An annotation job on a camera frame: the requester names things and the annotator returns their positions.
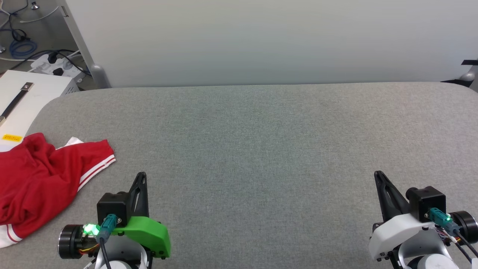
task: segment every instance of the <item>red shirt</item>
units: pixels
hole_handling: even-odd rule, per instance
[[[42,133],[0,152],[0,247],[18,243],[65,209],[115,161],[107,140],[55,149]]]

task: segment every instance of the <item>black strap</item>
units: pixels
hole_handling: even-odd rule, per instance
[[[15,106],[20,102],[20,100],[25,96],[25,94],[27,94],[27,92],[30,90],[32,85],[33,85],[33,83],[31,83],[31,82],[25,83],[25,85],[20,89],[20,92],[17,94],[17,96],[15,96],[15,98],[13,98],[13,100],[7,106],[5,111],[0,115],[0,117],[2,119],[5,120],[8,117],[8,115],[10,115],[10,113],[13,111]]]

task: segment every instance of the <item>white wall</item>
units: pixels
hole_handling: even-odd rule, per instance
[[[66,3],[113,87],[441,81],[478,58],[476,0]]]

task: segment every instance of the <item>teal connector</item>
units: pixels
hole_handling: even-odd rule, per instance
[[[441,227],[443,227],[445,231],[447,231],[450,235],[455,236],[454,231],[460,230],[458,224],[456,224],[450,216],[443,213],[436,207],[430,209],[430,212],[428,213],[428,218],[436,225],[440,225]]]
[[[104,239],[105,243],[106,241],[108,241],[109,235],[116,228],[117,221],[118,217],[115,214],[109,214],[108,216],[106,216],[105,220],[103,221],[103,224],[100,226],[99,233],[96,236],[96,242],[98,242],[98,244],[101,238]]]

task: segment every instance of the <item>white stripe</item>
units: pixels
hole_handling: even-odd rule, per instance
[[[16,243],[17,242],[11,241],[10,238],[8,237],[7,226],[0,225],[0,248],[8,247]]]
[[[13,231],[13,227],[11,224],[8,225],[8,232],[10,233],[10,236],[13,240],[15,241],[21,241],[22,239],[18,237],[15,232]]]
[[[107,168],[110,164],[114,163],[115,161],[116,161],[115,156],[110,155],[109,157],[107,157],[106,159],[104,159],[103,161],[95,165],[92,169],[88,170],[88,172],[86,172],[83,176],[80,177],[80,182],[83,181],[83,183],[81,183],[81,185],[78,187],[78,191],[80,191],[80,189],[83,186],[85,186],[92,177],[94,177],[96,174],[98,174],[99,172]]]

